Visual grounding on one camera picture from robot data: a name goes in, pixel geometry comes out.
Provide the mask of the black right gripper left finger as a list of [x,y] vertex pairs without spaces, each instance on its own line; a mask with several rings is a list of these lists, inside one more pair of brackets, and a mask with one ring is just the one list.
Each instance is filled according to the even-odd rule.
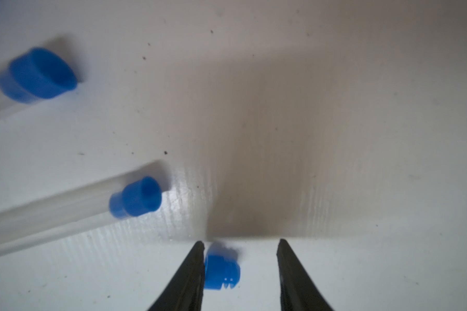
[[204,243],[197,241],[149,311],[200,311],[204,292]]

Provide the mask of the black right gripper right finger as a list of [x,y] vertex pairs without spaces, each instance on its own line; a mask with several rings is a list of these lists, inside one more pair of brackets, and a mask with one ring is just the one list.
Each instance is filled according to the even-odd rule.
[[281,310],[333,310],[285,239],[280,240],[276,256]]

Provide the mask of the blue stopper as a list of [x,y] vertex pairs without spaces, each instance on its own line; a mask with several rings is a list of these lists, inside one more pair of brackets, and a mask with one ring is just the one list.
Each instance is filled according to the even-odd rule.
[[158,211],[162,204],[162,190],[152,177],[145,176],[111,195],[109,211],[117,219],[139,217]]
[[240,281],[241,268],[236,260],[220,255],[207,255],[204,267],[204,288],[207,290],[234,288]]
[[73,91],[78,80],[57,54],[35,47],[0,69],[0,91],[22,104],[49,100]]

